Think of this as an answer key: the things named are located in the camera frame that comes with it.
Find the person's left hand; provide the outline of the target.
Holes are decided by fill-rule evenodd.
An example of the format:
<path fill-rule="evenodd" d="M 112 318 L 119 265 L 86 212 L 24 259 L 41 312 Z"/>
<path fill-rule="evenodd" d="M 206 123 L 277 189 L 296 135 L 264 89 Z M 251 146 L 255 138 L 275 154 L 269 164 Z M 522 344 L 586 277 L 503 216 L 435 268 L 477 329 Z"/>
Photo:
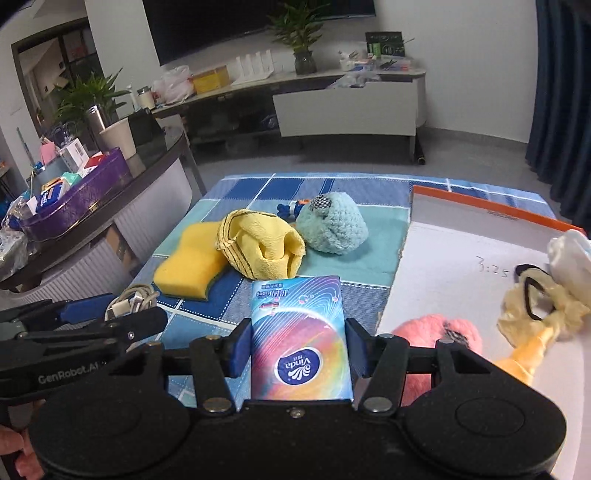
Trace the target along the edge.
<path fill-rule="evenodd" d="M 26 480 L 39 480 L 45 476 L 42 466 L 33 450 L 27 429 L 17 432 L 0 426 L 1 455 L 17 453 L 15 468 Z"/>

